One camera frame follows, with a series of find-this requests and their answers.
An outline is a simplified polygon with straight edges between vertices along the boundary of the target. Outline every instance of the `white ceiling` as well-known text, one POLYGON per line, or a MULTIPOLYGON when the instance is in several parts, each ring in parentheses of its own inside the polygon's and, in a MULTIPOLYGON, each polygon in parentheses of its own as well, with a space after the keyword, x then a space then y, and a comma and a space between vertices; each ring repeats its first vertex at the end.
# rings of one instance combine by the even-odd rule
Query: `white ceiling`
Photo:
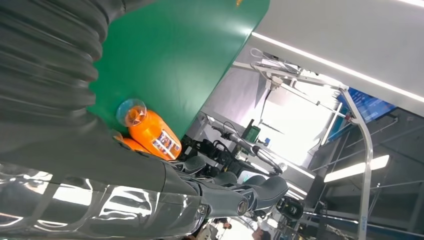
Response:
MULTIPOLYGON (((424 7, 399 0, 271 0, 255 32, 424 97, 424 7)), ((424 102, 254 36, 248 44, 424 116, 424 102)))

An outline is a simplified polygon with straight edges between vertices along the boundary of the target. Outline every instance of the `metal frame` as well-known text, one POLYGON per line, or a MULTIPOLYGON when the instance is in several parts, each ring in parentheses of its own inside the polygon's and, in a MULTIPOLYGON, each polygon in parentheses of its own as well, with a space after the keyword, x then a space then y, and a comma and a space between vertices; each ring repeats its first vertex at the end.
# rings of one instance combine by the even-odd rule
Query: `metal frame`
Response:
MULTIPOLYGON (((368 208, 369 208, 370 191, 371 191, 371 160, 374 157, 374 152, 373 152, 373 143, 372 143, 370 131, 368 130, 367 125, 364 119, 362 118, 358 108, 356 107, 351 95, 348 93, 349 87, 342 83, 334 84, 333 82, 328 82, 322 79, 305 77, 299 74, 296 75, 296 74, 292 74, 292 73, 288 73, 288 72, 280 71, 276 69, 271 69, 267 67, 261 67, 261 66, 252 67, 250 64, 241 63, 241 62, 234 62, 232 66, 234 68, 239 68, 239 69, 244 69, 249 71, 267 72, 272 75, 282 76, 285 79, 290 78, 294 81, 299 81, 302 83, 313 84, 313 85, 323 86, 323 87, 326 86, 332 89, 339 90, 341 92, 343 97, 346 99, 347 105, 349 106, 350 111, 352 113, 352 117, 350 117, 348 120, 352 124, 358 125, 363 135, 363 140, 365 144, 365 172, 363 173, 362 193, 361 193, 361 199, 360 199, 360 209, 359 209, 359 219, 358 219, 359 225, 358 225, 358 232, 357 232, 358 239, 365 240, 367 237, 368 208)), ((336 112, 334 109, 328 108, 322 105, 320 101, 312 100, 309 96, 298 91, 296 88, 284 84, 281 79, 278 81, 275 81, 274 78, 272 79, 273 82, 280 83, 279 86, 283 87, 287 91, 290 91, 293 94, 296 94, 299 97, 313 104, 316 104, 317 106, 321 105, 335 114, 338 114, 338 115, 340 114, 336 112)))

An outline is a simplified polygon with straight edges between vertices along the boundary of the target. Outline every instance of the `reflective surface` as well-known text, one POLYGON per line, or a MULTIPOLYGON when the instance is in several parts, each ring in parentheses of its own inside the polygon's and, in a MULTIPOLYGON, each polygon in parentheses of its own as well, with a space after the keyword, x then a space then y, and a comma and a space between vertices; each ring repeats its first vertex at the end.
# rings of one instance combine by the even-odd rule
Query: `reflective surface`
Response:
POLYGON ((0 163, 0 233, 5 237, 183 236, 204 219, 198 211, 201 199, 0 163))

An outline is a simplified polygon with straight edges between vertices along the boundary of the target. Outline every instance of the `cable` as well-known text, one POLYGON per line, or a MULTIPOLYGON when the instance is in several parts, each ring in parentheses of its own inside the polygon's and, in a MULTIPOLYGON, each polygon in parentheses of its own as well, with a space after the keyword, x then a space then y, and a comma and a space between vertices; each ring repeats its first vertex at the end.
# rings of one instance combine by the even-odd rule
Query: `cable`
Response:
POLYGON ((224 129, 224 131, 225 131, 225 126, 226 126, 226 124, 229 124, 229 126, 235 131, 235 134, 237 134, 237 136, 244 142, 244 143, 246 143, 247 145, 250 145, 251 143, 248 143, 246 140, 244 140, 243 138, 242 138, 242 136, 240 136, 240 134, 239 134, 239 132, 237 131, 237 129, 234 127, 234 125, 231 123, 231 122, 229 122, 229 121, 225 121, 223 124, 222 124, 222 127, 223 127, 223 129, 224 129))
POLYGON ((262 111, 260 111, 260 118, 259 118, 260 122, 262 121, 262 115, 264 114, 265 104, 267 103, 267 99, 270 96, 270 94, 271 94, 271 90, 268 91, 268 93, 265 96, 265 100, 263 100, 262 111))
POLYGON ((262 52, 261 50, 259 50, 259 49, 257 49, 257 48, 251 48, 251 49, 250 49, 250 55, 252 55, 252 56, 253 56, 253 57, 255 57, 255 58, 267 59, 267 60, 269 60, 270 62, 272 62, 272 63, 274 63, 274 64, 279 65, 279 66, 280 66, 281 68, 283 68, 286 72, 289 72, 289 73, 291 73, 291 74, 296 74, 296 75, 298 75, 298 74, 299 74, 299 70, 298 70, 298 69, 295 69, 295 68, 293 68, 292 66, 286 65, 286 63, 285 63, 285 62, 282 62, 282 61, 279 61, 279 60, 275 60, 275 59, 269 58, 268 56, 266 56, 266 55, 264 54, 264 52, 262 52), (253 53, 253 51, 257 51, 257 52, 259 52, 259 53, 260 53, 260 55, 255 55, 255 54, 253 53))

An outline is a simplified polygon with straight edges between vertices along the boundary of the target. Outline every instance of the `clear plastic cup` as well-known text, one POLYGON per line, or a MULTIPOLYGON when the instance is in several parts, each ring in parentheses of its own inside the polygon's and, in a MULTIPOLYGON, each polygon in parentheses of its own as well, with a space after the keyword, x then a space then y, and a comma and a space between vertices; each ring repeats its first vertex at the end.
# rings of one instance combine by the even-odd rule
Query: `clear plastic cup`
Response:
POLYGON ((147 108, 143 101, 130 98, 121 103, 116 110, 116 119, 125 127, 139 125, 146 117, 147 108))

